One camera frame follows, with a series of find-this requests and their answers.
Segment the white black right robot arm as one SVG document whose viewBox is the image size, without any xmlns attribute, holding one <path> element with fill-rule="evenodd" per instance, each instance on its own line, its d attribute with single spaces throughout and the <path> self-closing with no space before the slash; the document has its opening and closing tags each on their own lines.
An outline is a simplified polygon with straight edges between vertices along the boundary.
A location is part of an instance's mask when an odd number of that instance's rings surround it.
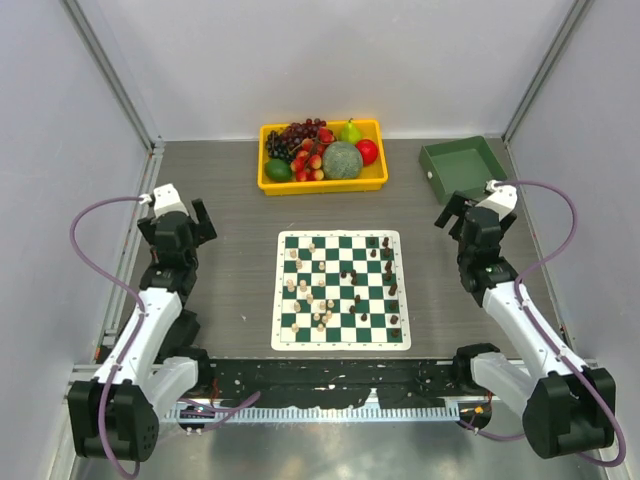
<svg viewBox="0 0 640 480">
<path fill-rule="evenodd" d="M 616 385 L 604 368 L 592 368 L 550 327 L 517 271 L 501 254 L 515 221 L 517 193 L 496 188 L 482 201 L 455 192 L 435 224 L 454 224 L 461 284 L 516 348 L 518 368 L 491 344 L 458 349 L 454 386 L 465 394 L 485 389 L 521 419 L 534 452 L 548 459 L 609 447 L 614 442 Z"/>
</svg>

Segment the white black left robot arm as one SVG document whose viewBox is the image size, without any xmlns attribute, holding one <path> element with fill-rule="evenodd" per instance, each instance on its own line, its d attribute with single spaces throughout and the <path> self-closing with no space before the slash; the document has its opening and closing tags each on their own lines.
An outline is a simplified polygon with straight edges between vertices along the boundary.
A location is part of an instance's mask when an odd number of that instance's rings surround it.
<svg viewBox="0 0 640 480">
<path fill-rule="evenodd" d="M 136 197 L 150 207 L 138 229 L 150 247 L 151 263 L 133 290 L 104 271 L 81 250 L 91 269 L 130 294 L 135 302 L 113 350 L 89 380 L 70 387 L 67 405 L 76 453 L 85 458 L 146 461 L 155 448 L 160 419 L 187 393 L 206 396 L 212 371 L 189 356 L 163 360 L 153 368 L 179 319 L 193 320 L 185 304 L 197 280 L 198 248 L 217 237 L 202 200 L 190 207 L 171 185 Z"/>
</svg>

